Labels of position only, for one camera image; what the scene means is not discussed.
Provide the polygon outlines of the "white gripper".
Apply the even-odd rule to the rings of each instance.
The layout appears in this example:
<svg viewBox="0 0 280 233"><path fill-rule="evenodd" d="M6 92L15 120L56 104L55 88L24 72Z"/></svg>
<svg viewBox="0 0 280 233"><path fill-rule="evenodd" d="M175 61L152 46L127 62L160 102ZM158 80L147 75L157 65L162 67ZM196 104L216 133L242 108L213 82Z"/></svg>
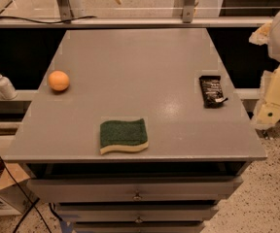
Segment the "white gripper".
<svg viewBox="0 0 280 233"><path fill-rule="evenodd" d="M259 46L268 44L269 56L280 62L280 11L272 23L267 22L253 32L249 42ZM280 120L280 65L273 72L263 72L259 95L252 124L258 130L267 130Z"/></svg>

